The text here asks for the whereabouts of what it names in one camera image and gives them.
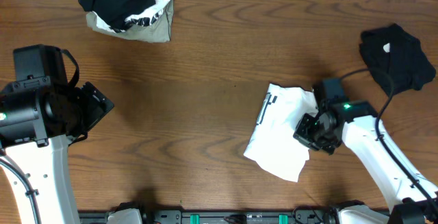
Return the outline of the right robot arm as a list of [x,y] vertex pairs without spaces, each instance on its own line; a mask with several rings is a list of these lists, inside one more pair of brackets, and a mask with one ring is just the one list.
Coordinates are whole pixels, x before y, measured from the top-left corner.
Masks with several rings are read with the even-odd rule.
[[335,208],[325,223],[437,222],[437,186],[401,152],[367,101],[332,103],[317,114],[303,114],[294,138],[328,154],[345,145],[367,169],[389,209],[383,214],[362,203],[348,203]]

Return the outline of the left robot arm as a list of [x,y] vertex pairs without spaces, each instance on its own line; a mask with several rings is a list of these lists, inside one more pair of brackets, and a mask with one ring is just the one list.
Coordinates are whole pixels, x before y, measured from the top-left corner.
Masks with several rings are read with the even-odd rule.
[[1,100],[1,168],[22,223],[80,223],[68,147],[114,104],[90,82],[81,88],[15,84]]

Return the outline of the white printed t-shirt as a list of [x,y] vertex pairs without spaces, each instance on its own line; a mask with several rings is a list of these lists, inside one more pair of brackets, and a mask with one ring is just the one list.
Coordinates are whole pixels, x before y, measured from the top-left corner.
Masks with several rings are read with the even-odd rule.
[[304,114],[317,113],[312,92],[270,84],[244,156],[281,179],[297,182],[309,149],[294,138],[294,132]]

